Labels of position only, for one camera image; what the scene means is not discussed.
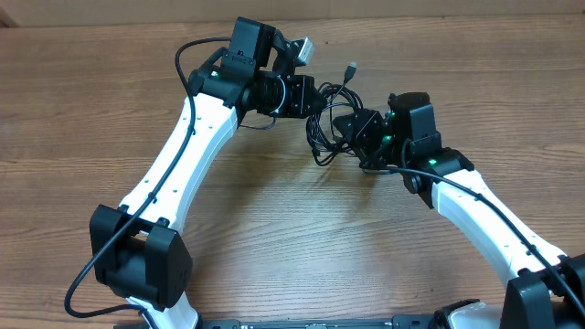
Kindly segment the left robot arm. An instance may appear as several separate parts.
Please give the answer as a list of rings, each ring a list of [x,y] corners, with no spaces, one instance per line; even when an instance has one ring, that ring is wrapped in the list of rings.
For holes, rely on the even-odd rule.
[[[306,118],[325,106],[314,79],[296,69],[314,43],[290,40],[275,27],[239,18],[230,37],[198,69],[183,75],[180,118],[150,169],[119,206],[90,218],[99,283],[142,316],[146,328],[195,328],[186,297],[193,267],[182,233],[207,170],[249,111]]]

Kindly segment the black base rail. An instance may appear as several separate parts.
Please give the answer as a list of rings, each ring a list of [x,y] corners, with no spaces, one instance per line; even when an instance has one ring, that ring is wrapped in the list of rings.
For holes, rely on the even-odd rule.
[[[195,329],[448,329],[444,319],[431,314],[402,314],[391,318],[265,321],[202,320]]]

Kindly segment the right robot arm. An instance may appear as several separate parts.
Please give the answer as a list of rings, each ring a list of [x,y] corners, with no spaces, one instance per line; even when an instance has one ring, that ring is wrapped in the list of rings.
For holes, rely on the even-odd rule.
[[[581,328],[584,258],[570,257],[516,216],[461,152],[443,146],[430,97],[392,94],[386,114],[358,106],[331,121],[366,171],[399,173],[449,219],[505,288],[500,306],[468,299],[412,319],[419,328]]]

